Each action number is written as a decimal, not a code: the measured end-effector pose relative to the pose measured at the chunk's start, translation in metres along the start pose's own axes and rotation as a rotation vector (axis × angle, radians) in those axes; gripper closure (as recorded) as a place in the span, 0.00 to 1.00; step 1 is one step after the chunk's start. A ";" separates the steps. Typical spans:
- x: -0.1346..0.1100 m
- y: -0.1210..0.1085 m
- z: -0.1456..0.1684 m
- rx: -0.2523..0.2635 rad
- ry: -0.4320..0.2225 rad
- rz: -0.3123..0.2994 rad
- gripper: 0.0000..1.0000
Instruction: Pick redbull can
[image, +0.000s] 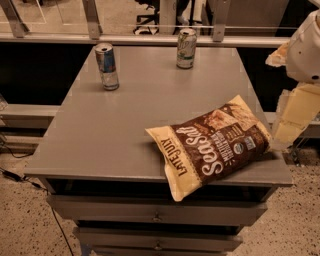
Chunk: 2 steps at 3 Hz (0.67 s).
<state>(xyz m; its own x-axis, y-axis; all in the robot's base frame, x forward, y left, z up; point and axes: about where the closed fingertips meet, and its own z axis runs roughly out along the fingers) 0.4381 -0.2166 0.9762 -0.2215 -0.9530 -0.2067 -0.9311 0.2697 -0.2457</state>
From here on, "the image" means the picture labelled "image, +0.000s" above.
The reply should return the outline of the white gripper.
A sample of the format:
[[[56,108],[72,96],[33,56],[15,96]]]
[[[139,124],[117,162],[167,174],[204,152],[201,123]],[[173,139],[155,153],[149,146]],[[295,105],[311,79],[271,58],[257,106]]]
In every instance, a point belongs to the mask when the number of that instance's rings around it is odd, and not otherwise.
[[[311,12],[292,35],[266,59],[269,66],[286,65],[287,75],[299,83],[283,90],[272,125],[272,149],[286,149],[305,131],[320,112],[319,10]]]

